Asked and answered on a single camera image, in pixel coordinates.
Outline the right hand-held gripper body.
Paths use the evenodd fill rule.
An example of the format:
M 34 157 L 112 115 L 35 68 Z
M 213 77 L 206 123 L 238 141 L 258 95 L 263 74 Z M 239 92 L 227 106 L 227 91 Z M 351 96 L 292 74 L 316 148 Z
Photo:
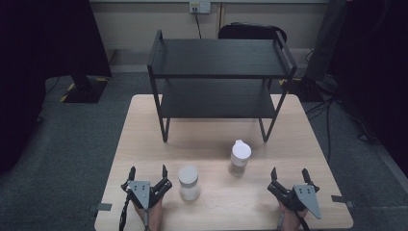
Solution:
M 277 181 L 268 185 L 268 190 L 291 211 L 307 209 L 315 218 L 321 219 L 321 211 L 317 199 L 319 187 L 314 184 L 293 185 L 288 190 Z

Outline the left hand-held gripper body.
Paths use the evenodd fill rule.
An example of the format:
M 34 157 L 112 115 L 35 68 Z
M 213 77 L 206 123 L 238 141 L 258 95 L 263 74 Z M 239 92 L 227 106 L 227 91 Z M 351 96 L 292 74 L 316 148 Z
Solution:
M 149 181 L 128 180 L 121 188 L 130 195 L 130 199 L 138 208 L 149 209 L 172 188 L 172 183 L 168 179 L 162 179 L 155 186 L 151 186 Z

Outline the jar with round white lid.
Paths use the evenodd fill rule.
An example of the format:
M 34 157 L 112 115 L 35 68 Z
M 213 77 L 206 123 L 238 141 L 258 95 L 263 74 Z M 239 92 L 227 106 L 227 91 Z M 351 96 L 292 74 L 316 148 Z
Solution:
M 200 195 L 198 186 L 198 170 L 195 166 L 184 166 L 178 171 L 180 196 L 187 201 L 194 201 Z

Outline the clear bottle with flip lid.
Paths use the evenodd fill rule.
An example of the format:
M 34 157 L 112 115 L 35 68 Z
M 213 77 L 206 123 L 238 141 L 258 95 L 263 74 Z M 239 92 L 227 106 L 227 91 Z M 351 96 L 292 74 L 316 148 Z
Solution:
M 251 153 L 251 147 L 247 143 L 236 140 L 231 149 L 229 172 L 235 176 L 243 175 Z

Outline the black two-tier shelf rack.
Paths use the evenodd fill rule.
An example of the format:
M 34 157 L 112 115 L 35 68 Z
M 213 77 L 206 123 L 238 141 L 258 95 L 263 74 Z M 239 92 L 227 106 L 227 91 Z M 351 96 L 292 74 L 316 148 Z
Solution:
M 147 62 L 163 140 L 173 118 L 276 121 L 274 80 L 291 82 L 297 65 L 283 36 L 274 39 L 154 38 Z

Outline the person's left hand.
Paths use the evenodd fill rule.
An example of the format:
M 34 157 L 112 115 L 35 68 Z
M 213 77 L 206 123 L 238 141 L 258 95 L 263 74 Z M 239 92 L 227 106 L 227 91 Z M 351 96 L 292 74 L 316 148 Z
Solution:
M 163 214 L 163 201 L 160 199 L 152 208 L 148 210 L 149 231 L 162 231 Z

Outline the person's right hand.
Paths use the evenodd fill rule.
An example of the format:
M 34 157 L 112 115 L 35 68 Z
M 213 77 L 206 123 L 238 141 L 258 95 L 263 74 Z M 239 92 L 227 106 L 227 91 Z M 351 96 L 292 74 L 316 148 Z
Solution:
M 308 213 L 307 209 L 297 213 L 291 211 L 281 201 L 279 201 L 279 211 L 279 231 L 298 231 L 300 227 L 300 218 L 305 218 Z

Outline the grey tape strip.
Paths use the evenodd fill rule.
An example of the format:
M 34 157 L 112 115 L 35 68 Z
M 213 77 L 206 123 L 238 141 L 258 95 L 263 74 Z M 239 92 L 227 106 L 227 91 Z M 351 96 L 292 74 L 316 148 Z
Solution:
M 355 204 L 351 200 L 346 200 L 343 196 L 340 195 L 332 195 L 331 199 L 333 202 L 343 203 L 347 208 L 354 208 Z
M 89 206 L 90 212 L 98 212 L 98 211 L 110 211 L 112 209 L 112 204 L 110 203 L 98 203 L 98 204 L 91 204 Z

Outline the black stand base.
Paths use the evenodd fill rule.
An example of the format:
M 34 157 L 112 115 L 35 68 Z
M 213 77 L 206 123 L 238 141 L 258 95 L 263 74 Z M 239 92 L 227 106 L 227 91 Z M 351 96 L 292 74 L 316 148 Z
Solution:
M 61 98 L 64 103 L 98 103 L 109 83 L 108 78 L 90 78 L 86 75 L 73 76 L 73 83 Z
M 308 78 L 293 78 L 290 83 L 283 80 L 280 85 L 289 94 L 296 95 L 301 102 L 323 101 L 316 82 Z

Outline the black curtain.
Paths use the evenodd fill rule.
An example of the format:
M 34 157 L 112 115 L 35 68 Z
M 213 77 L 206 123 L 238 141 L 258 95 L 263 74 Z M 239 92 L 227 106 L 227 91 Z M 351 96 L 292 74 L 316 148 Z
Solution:
M 327 0 L 305 77 L 327 74 L 408 177 L 408 0 Z
M 0 0 L 0 174 L 20 159 L 36 127 L 45 82 L 111 75 L 89 0 Z

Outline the black chair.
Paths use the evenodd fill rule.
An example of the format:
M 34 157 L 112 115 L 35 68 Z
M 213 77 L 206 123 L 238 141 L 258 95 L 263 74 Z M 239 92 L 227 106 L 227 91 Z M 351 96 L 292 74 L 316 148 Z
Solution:
M 278 39 L 287 41 L 286 33 L 272 25 L 233 22 L 224 25 L 217 34 L 219 39 Z

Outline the white wall socket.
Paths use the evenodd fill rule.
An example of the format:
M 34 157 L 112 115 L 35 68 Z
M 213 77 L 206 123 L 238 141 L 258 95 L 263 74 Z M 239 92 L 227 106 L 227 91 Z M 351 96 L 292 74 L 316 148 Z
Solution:
M 210 2 L 190 2 L 189 3 L 190 13 L 210 13 L 211 12 L 211 3 Z

